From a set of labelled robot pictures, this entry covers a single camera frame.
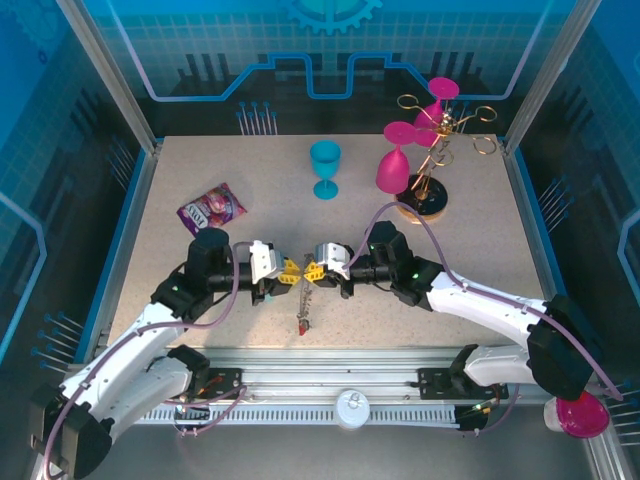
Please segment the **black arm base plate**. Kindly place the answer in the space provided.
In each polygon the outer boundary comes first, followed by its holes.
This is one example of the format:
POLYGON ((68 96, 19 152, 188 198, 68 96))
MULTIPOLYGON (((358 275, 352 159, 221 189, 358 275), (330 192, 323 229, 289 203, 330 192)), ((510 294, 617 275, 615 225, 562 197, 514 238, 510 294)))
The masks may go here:
POLYGON ((213 400, 228 394, 229 398, 238 397, 243 370, 240 368, 209 368, 207 379, 197 394, 199 400, 213 400))
POLYGON ((445 368, 418 369, 417 388, 422 400, 502 400, 510 397, 506 385, 480 386, 464 372, 451 373, 445 368))

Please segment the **white round knob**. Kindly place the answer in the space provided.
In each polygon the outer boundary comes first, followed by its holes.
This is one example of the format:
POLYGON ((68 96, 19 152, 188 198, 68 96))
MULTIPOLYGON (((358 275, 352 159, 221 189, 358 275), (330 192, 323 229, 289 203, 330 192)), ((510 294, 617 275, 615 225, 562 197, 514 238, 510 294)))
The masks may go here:
POLYGON ((371 407, 368 399, 358 390, 344 390, 334 403, 335 421, 345 430, 356 430, 364 426, 370 413, 371 407))

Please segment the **aluminium front rail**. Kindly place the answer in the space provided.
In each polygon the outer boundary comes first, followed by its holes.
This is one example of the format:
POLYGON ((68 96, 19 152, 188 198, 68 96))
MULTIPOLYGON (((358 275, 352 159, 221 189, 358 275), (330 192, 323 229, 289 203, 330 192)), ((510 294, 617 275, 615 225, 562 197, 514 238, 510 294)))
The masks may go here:
POLYGON ((426 350, 264 350, 194 349, 180 345, 152 352, 133 346, 111 347, 68 376, 61 393, 88 405, 96 418, 125 408, 147 412, 185 397, 199 400, 209 368, 240 368, 239 396, 258 402, 317 403, 344 390, 368 398, 408 401, 415 398, 417 370, 448 368, 448 349, 426 350))

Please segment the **aluminium frame post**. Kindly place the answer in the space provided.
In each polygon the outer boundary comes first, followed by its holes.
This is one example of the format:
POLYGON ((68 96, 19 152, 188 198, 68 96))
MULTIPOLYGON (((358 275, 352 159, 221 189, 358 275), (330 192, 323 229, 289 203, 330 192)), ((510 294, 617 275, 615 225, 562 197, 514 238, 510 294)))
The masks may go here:
POLYGON ((141 148, 153 155, 157 149, 155 135, 84 3, 81 0, 55 2, 141 148))
POLYGON ((509 127, 504 144, 506 156, 514 154, 539 113, 563 68, 589 26, 602 0, 576 0, 550 48, 532 86, 509 127))

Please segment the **purple candy bag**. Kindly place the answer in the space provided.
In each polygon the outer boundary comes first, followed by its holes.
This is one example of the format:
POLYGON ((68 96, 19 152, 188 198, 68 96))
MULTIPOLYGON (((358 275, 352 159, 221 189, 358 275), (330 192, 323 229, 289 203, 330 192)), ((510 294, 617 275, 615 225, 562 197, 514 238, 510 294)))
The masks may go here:
POLYGON ((186 229, 196 236, 205 228, 220 228, 246 212, 229 185, 223 182, 181 206, 176 214, 186 229))

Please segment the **pink plastic goblet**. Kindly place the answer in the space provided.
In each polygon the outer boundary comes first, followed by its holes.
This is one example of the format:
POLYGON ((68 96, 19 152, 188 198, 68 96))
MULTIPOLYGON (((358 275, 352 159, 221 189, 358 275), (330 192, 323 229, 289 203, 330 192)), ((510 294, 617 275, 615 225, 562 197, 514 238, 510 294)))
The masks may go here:
POLYGON ((382 157, 378 165, 376 185, 381 191, 396 195, 408 186, 410 165, 402 148, 414 142, 416 129, 407 122, 395 121, 385 126, 383 136, 393 149, 382 157))
POLYGON ((431 147, 438 140, 438 129, 444 119, 444 102, 455 99, 459 86, 446 77, 436 77, 429 81, 428 88, 435 101, 419 109, 414 120, 417 134, 415 143, 422 147, 431 147))

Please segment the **blue plastic goblet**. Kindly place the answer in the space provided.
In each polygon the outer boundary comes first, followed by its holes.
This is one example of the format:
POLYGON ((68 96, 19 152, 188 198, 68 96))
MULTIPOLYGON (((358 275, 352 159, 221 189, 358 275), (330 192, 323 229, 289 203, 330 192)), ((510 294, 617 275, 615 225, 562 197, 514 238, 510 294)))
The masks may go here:
POLYGON ((338 194, 338 185, 332 180, 341 160, 341 148, 330 140, 321 140, 310 148, 311 167, 319 178, 314 185, 314 195, 322 200, 331 200, 338 194))

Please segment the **pink and white cup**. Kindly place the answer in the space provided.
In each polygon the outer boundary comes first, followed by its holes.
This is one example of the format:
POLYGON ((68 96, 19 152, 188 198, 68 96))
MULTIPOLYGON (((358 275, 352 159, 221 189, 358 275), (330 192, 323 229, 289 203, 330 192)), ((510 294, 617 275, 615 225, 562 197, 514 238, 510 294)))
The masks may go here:
POLYGON ((549 430, 580 439, 594 438, 610 424, 607 409, 586 391, 575 401, 553 397, 544 405, 543 419, 549 430))

